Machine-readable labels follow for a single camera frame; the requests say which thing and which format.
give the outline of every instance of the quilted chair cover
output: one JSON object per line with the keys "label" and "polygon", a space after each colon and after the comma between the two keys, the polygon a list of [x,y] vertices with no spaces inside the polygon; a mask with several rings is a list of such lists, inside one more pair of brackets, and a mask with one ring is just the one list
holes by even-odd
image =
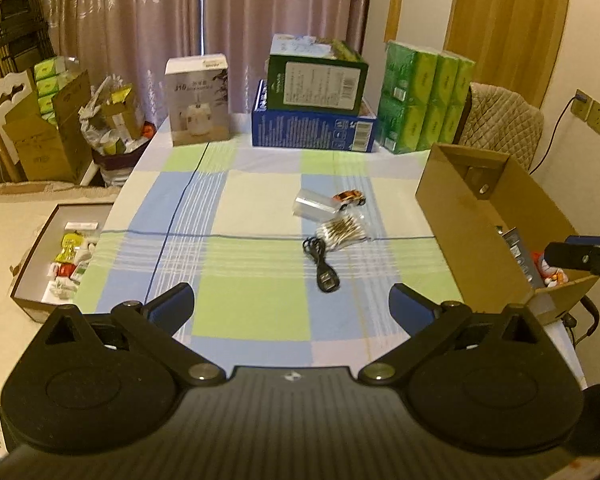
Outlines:
{"label": "quilted chair cover", "polygon": [[508,153],[528,170],[542,136],[542,112],[500,86],[471,83],[471,93],[458,144]]}

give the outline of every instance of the wooden door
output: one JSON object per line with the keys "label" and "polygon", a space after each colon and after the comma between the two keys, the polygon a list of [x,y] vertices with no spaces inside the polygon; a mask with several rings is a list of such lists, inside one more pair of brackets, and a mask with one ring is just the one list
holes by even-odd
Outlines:
{"label": "wooden door", "polygon": [[445,48],[476,62],[474,81],[503,86],[540,107],[569,0],[454,0]]}

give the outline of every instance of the blue box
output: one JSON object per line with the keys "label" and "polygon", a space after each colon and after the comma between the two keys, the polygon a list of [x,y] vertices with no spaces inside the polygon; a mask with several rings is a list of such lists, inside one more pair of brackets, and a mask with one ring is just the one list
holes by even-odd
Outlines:
{"label": "blue box", "polygon": [[365,100],[358,117],[338,113],[267,110],[267,82],[258,85],[251,113],[254,146],[370,152],[378,118]]}

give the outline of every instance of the gray ribbed surface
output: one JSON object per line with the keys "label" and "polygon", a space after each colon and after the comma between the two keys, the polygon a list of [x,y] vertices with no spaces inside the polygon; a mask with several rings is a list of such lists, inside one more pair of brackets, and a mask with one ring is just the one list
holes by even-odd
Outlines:
{"label": "gray ribbed surface", "polygon": [[416,425],[388,388],[347,368],[239,368],[217,388],[190,391],[156,433],[124,449],[65,457],[21,447],[0,479],[541,480],[565,466],[561,449],[526,458],[455,449]]}

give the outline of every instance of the orange toy car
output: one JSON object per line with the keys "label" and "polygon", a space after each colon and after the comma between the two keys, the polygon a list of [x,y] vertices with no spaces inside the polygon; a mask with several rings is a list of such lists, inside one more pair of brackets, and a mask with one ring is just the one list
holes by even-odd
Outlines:
{"label": "orange toy car", "polygon": [[342,205],[340,206],[341,211],[343,209],[346,209],[347,206],[349,206],[349,205],[365,205],[365,203],[366,203],[365,195],[361,191],[358,191],[357,189],[350,189],[348,191],[343,191],[342,193],[338,193],[337,195],[334,195],[333,198],[334,198],[334,200],[337,200],[338,202],[342,202]]}

